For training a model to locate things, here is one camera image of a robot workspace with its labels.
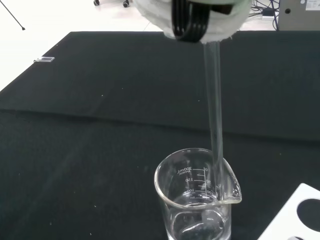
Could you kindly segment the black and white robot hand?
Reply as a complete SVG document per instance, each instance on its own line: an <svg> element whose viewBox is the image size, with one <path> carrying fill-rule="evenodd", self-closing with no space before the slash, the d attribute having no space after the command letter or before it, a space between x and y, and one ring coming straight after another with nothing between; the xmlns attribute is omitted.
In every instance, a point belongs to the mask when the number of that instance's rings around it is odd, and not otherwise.
<svg viewBox="0 0 320 240"><path fill-rule="evenodd" d="M250 0L135 0L139 13L168 38L203 44L231 37L248 18Z"/></svg>

